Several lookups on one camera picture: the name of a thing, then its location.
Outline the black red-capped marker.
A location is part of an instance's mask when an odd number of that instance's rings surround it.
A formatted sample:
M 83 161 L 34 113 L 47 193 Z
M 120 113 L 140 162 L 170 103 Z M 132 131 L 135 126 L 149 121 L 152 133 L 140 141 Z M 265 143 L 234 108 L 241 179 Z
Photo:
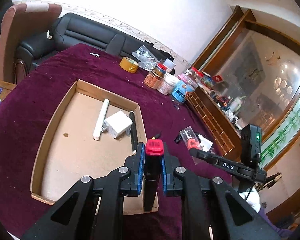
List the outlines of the black red-capped marker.
M 145 162 L 143 168 L 143 210 L 150 212 L 153 208 L 157 188 L 162 173 L 162 157 L 164 143 L 161 139 L 150 139 L 145 146 Z

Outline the small white dropper bottle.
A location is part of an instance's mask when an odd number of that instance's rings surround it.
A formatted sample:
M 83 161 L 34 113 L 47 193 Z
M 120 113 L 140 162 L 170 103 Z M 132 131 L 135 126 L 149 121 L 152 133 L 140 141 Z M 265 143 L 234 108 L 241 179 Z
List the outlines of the small white dropper bottle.
M 204 152 L 209 152 L 213 146 L 213 142 L 203 137 L 201 134 L 198 134 L 198 139 L 200 141 L 200 146 Z

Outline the black marker pen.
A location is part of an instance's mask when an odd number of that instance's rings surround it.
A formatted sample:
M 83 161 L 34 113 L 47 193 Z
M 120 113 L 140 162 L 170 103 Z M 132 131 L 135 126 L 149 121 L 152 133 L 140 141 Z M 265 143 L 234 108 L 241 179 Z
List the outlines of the black marker pen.
M 133 154 L 136 154 L 136 150 L 138 146 L 138 135 L 136 132 L 135 114 L 133 111 L 130 111 L 129 118 L 132 121 L 132 125 L 130 127 L 130 139 L 132 144 L 132 150 L 133 150 Z

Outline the white cylinder tube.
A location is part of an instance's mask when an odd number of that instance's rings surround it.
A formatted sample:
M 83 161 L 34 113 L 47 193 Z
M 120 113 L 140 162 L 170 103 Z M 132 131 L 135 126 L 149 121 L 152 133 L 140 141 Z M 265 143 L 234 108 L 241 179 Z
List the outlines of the white cylinder tube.
M 95 125 L 95 128 L 94 128 L 94 131 L 93 131 L 93 139 L 94 140 L 99 140 L 100 139 L 100 135 L 103 131 L 103 122 L 104 122 L 104 119 L 106 117 L 108 106 L 109 106 L 109 100 L 105 99 L 103 104 L 102 104 L 102 107 L 100 109 L 98 119 L 97 119 L 97 122 L 96 122 L 96 125 Z

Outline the white power adapter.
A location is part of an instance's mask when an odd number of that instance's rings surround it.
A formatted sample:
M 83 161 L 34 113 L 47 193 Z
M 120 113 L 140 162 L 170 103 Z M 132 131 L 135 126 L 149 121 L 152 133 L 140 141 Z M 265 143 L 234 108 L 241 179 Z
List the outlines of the white power adapter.
M 104 119 L 103 131 L 107 131 L 114 139 L 116 139 L 123 132 L 128 130 L 132 124 L 132 120 L 123 111 L 118 111 Z

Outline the brown wooden sideboard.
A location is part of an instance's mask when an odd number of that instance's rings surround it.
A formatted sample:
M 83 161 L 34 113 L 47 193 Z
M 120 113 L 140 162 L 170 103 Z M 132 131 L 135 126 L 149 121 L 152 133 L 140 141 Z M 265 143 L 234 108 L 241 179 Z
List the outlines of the brown wooden sideboard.
M 239 161 L 242 150 L 241 136 L 209 95 L 197 87 L 187 98 L 187 104 L 200 116 L 222 156 Z

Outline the clear package red item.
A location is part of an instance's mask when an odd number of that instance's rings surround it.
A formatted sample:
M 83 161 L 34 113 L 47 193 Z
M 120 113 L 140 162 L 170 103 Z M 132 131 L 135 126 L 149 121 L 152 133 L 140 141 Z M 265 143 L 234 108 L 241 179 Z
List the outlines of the clear package red item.
M 179 132 L 179 135 L 181 136 L 181 138 L 184 141 L 185 146 L 188 150 L 190 150 L 192 148 L 197 149 L 197 150 L 202 150 L 200 141 L 197 138 L 197 136 L 191 126 L 188 126 L 185 129 L 182 129 Z

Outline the gold black pen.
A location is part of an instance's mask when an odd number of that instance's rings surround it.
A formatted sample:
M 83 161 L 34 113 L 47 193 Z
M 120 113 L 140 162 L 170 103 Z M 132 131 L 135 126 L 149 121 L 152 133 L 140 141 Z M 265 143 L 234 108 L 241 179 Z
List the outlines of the gold black pen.
M 159 132 L 155 136 L 151 137 L 151 140 L 160 139 L 160 137 L 161 137 L 161 132 Z

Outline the shallow cardboard box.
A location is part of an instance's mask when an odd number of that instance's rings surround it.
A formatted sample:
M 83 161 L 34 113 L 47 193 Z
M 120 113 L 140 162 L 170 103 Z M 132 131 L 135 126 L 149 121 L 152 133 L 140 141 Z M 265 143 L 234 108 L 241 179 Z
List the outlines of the shallow cardboard box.
M 30 183 L 32 198 L 53 205 L 83 176 L 106 176 L 133 154 L 130 136 L 125 133 L 114 139 L 106 132 L 99 140 L 93 139 L 106 99 L 110 101 L 106 116 L 134 112 L 138 141 L 147 141 L 136 102 L 77 80 L 55 110 L 39 145 Z

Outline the blue cartoon label jar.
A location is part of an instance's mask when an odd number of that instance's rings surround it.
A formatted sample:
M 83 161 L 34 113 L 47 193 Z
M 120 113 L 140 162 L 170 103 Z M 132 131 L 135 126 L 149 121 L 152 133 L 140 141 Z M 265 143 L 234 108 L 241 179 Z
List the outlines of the blue cartoon label jar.
M 175 102 L 183 104 L 197 87 L 198 83 L 195 83 L 192 79 L 189 79 L 188 77 L 183 77 L 175 85 L 170 96 Z

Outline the wooden glass cabinet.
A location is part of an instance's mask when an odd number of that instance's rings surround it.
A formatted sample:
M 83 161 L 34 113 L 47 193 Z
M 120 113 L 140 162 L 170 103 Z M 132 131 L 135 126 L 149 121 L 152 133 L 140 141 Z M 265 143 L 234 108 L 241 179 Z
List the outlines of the wooden glass cabinet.
M 236 6 L 194 67 L 216 78 L 201 89 L 239 135 L 247 124 L 262 129 L 265 169 L 300 138 L 300 42 Z

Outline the white plastic jar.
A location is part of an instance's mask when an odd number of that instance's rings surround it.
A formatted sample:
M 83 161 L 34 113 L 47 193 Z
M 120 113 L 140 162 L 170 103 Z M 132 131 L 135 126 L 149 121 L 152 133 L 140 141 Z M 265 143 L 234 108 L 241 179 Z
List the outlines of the white plastic jar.
M 157 91 L 163 95 L 168 95 L 179 81 L 180 80 L 176 76 L 166 73 L 158 86 Z

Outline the orange label jar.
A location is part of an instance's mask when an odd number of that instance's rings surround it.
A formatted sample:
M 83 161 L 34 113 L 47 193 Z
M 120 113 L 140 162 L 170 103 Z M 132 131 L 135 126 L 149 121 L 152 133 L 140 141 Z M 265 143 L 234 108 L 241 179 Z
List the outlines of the orange label jar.
M 161 84 L 162 80 L 163 77 L 160 77 L 157 74 L 154 74 L 152 71 L 150 71 L 145 77 L 143 83 L 151 89 L 157 89 Z

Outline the red lid clear jar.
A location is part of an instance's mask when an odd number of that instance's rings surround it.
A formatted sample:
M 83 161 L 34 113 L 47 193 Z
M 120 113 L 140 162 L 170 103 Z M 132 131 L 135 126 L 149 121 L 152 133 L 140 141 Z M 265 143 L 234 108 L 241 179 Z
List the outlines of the red lid clear jar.
M 191 67 L 187 70 L 186 76 L 190 81 L 191 86 L 196 89 L 202 80 L 204 74 L 200 72 L 198 69 Z

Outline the red lid gold can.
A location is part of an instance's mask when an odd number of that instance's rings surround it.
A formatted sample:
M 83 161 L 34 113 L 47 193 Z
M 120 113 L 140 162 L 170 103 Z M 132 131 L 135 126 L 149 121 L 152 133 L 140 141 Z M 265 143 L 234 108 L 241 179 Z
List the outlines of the red lid gold can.
M 162 63 L 157 63 L 157 65 L 151 70 L 153 74 L 158 77 L 163 77 L 166 74 L 167 67 Z

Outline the yellow tape roll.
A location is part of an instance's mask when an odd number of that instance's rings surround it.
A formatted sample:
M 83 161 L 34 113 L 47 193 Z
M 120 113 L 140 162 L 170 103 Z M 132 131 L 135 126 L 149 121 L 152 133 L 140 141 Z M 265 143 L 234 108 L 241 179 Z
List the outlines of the yellow tape roll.
M 125 56 L 120 62 L 120 67 L 125 71 L 134 74 L 138 70 L 139 65 L 135 60 Z

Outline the maroon velvet tablecloth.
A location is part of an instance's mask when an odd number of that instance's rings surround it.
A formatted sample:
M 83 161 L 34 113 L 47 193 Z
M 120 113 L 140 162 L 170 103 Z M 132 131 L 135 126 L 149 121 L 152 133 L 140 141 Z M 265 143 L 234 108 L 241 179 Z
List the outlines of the maroon velvet tablecloth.
M 116 56 L 78 44 L 42 62 L 1 103 L 0 221 L 13 235 L 22 236 L 49 209 L 31 197 L 31 173 L 47 124 L 77 80 L 138 103 L 147 137 L 161 132 L 169 153 L 182 166 L 201 177 L 219 176 L 231 182 L 226 172 L 206 162 L 195 164 L 186 146 L 174 142 L 179 131 L 187 126 L 207 134 L 200 118 L 188 107 L 177 107 L 168 96 L 147 87 L 143 70 L 131 74 L 119 64 L 120 58 Z

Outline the clear plastic bag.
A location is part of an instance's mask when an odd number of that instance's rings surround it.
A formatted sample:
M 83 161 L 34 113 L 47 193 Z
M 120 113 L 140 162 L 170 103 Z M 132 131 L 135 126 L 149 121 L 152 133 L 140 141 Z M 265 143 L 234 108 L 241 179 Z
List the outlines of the clear plastic bag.
M 152 70 L 159 60 L 143 45 L 131 53 L 133 57 L 139 60 L 138 66 L 144 70 Z

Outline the black leather sofa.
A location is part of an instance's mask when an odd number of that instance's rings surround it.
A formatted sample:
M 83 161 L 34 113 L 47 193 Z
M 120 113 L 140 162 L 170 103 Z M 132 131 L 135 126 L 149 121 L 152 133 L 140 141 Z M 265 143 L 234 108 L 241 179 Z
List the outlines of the black leather sofa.
M 30 72 L 58 52 L 79 43 L 110 55 L 126 56 L 134 60 L 136 58 L 132 53 L 145 46 L 158 60 L 174 60 L 171 54 L 154 48 L 152 43 L 73 13 L 58 18 L 48 31 L 22 40 L 16 50 L 16 59 L 22 61 L 26 70 Z

